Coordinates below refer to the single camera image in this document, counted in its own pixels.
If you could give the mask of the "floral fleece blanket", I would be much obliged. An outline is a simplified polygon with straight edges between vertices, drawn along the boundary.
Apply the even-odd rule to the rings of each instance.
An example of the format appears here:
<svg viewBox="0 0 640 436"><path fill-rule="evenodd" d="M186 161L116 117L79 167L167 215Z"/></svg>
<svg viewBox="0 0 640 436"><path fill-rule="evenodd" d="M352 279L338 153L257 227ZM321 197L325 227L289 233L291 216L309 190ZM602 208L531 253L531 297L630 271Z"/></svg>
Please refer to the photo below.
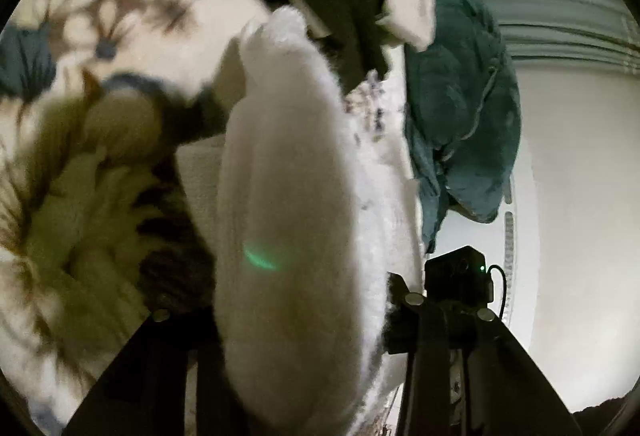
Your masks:
<svg viewBox="0 0 640 436"><path fill-rule="evenodd" d="M279 435L224 372L179 150L224 134L262 0L21 0L1 33L1 375L52 435L148 317L213 315L211 435Z"/></svg>

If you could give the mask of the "white knit garment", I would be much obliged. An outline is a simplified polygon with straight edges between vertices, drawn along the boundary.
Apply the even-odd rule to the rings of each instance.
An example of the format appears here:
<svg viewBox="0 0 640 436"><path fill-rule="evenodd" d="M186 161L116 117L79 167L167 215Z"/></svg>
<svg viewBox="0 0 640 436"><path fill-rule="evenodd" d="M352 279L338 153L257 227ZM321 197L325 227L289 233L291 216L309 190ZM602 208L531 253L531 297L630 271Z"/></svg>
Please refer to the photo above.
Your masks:
<svg viewBox="0 0 640 436"><path fill-rule="evenodd" d="M243 30L240 60L224 134L178 152L224 372L279 435L353 435L404 372L383 347L387 277L421 284L405 79L344 92L290 6Z"/></svg>

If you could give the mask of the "dark green blanket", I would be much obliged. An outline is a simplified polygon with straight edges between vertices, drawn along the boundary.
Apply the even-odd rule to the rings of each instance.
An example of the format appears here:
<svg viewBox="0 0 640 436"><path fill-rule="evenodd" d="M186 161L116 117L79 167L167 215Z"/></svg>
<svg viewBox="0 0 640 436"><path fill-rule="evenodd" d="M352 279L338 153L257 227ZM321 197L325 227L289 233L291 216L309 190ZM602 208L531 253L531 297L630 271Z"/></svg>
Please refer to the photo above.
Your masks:
<svg viewBox="0 0 640 436"><path fill-rule="evenodd" d="M521 141L518 78L483 0L435 0L434 42L405 48L405 134L427 252L448 210L487 224L498 215Z"/></svg>

